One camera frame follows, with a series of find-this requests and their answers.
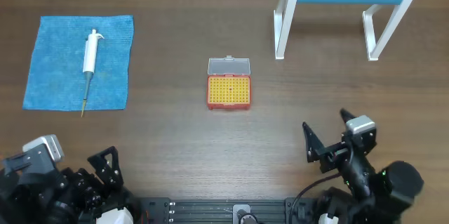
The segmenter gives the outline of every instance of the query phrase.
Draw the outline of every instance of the open box lid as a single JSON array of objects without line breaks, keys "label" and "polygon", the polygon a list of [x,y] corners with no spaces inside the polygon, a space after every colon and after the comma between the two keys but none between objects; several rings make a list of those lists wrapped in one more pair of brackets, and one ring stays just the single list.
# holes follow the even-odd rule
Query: open box lid
[{"label": "open box lid", "polygon": [[251,74],[250,60],[248,58],[209,58],[208,75],[247,75]]}]

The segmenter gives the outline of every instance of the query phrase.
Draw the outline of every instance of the pipette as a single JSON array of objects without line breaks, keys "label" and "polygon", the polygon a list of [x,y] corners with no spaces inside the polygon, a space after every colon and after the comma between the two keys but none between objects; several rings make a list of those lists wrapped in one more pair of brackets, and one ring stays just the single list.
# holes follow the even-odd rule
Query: pipette
[{"label": "pipette", "polygon": [[84,51],[84,65],[83,73],[86,76],[86,91],[84,93],[83,108],[81,109],[81,117],[84,114],[84,108],[86,108],[87,96],[89,94],[89,86],[95,71],[95,59],[97,58],[97,45],[98,39],[104,37],[101,34],[97,34],[97,30],[92,29],[92,34],[86,41],[86,50]]}]

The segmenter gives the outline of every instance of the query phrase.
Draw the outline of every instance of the white frame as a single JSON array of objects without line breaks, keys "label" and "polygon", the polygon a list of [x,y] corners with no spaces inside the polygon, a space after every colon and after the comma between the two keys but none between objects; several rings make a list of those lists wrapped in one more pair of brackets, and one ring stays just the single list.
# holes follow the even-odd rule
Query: white frame
[{"label": "white frame", "polygon": [[[388,40],[398,26],[402,17],[413,0],[402,0],[401,4],[394,7],[393,13],[385,27],[379,41],[376,42],[373,27],[373,14],[384,5],[372,5],[362,13],[363,28],[365,30],[366,51],[369,61],[379,60],[379,55],[387,45]],[[286,51],[288,33],[292,24],[293,13],[295,12],[297,0],[279,0],[276,10],[274,10],[274,55],[277,60],[284,59]]]}]

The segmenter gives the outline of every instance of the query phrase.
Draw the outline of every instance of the blue absorbent pad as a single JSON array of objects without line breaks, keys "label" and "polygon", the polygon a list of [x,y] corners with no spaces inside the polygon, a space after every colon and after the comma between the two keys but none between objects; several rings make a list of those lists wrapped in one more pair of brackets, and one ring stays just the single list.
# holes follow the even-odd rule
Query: blue absorbent pad
[{"label": "blue absorbent pad", "polygon": [[104,39],[98,40],[86,110],[125,108],[134,35],[134,21],[130,15],[41,17],[23,109],[81,110],[86,87],[84,51],[92,29]]}]

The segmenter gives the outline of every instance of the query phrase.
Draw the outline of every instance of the white bracket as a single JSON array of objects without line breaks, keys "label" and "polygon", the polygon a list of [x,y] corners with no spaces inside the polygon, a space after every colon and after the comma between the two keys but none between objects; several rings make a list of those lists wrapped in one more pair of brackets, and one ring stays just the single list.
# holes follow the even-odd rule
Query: white bracket
[{"label": "white bracket", "polygon": [[391,35],[398,26],[412,1],[413,0],[402,0],[400,5],[394,6],[393,13],[391,14],[387,26],[385,27],[384,32],[380,36],[377,43],[374,35],[373,14],[380,10],[383,5],[372,5],[368,10],[362,13],[368,60],[379,60],[380,53],[384,49],[385,45],[387,45],[388,40],[390,40]]},{"label": "white bracket", "polygon": [[[383,5],[372,5],[368,10],[363,12],[363,26],[365,29],[366,50],[369,61],[378,60],[380,53],[385,45],[387,45],[388,40],[412,1],[402,0],[401,4],[394,7],[389,22],[377,43],[374,35],[373,14],[381,9]],[[284,59],[288,33],[290,32],[296,2],[297,0],[279,0],[278,6],[274,10],[274,52],[277,60]]]}]

